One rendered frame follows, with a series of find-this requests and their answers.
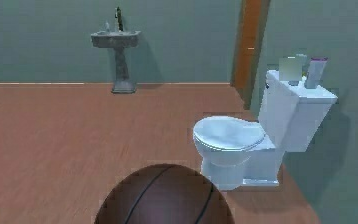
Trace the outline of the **dark soap bottle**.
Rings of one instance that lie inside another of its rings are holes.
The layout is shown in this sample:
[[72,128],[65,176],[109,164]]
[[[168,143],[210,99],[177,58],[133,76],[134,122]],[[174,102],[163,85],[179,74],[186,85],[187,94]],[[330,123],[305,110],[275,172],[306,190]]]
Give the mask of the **dark soap bottle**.
[[117,20],[119,32],[123,32],[124,28],[123,28],[123,21],[122,21],[122,12],[119,6],[116,7],[115,19]]

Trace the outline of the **orange room door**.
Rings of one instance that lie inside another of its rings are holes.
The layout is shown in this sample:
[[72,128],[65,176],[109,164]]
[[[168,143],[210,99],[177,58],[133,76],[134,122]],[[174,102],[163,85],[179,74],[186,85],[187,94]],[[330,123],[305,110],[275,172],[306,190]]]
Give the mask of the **orange room door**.
[[234,85],[237,88],[244,88],[249,79],[258,36],[260,11],[261,0],[244,0],[234,71]]

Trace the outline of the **brown basketball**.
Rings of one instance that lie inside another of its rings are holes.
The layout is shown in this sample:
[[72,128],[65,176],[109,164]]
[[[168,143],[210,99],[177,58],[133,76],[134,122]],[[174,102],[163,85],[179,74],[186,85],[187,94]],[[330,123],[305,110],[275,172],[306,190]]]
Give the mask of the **brown basketball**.
[[107,195],[94,224],[235,224],[217,187],[178,164],[155,164],[121,180]]

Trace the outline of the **white toilet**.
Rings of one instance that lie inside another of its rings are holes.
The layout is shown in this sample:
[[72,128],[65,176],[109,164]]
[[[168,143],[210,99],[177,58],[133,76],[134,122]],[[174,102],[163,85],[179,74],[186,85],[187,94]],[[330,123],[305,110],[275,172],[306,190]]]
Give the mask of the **white toilet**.
[[275,187],[287,152],[303,153],[337,101],[322,86],[307,89],[266,73],[256,121],[209,116],[193,127],[193,142],[202,157],[201,174],[222,191],[242,186]]

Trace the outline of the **pale green box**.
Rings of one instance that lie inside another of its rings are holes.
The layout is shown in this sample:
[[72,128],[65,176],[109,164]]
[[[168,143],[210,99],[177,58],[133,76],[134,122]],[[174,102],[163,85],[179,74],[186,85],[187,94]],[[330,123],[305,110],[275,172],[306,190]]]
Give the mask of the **pale green box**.
[[279,59],[279,80],[297,86],[302,80],[303,67],[307,61],[305,54],[295,54]]

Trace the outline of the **grey pedestal sink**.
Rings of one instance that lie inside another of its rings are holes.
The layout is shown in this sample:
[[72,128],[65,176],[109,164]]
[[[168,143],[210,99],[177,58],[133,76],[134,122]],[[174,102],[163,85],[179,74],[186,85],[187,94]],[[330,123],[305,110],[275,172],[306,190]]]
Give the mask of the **grey pedestal sink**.
[[140,34],[140,31],[98,31],[90,35],[94,47],[114,51],[115,77],[111,89],[113,94],[130,94],[136,91],[135,84],[130,80],[125,49],[137,47]]

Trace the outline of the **grey bottle with purple cap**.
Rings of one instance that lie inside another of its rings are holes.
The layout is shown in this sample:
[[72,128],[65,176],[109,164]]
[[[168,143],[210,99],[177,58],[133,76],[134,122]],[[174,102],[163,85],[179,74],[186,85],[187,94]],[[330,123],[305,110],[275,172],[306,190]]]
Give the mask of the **grey bottle with purple cap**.
[[308,67],[308,74],[307,78],[304,82],[304,87],[306,89],[316,89],[319,85],[323,71],[326,67],[326,64],[328,62],[327,57],[323,58],[312,58],[309,63]]

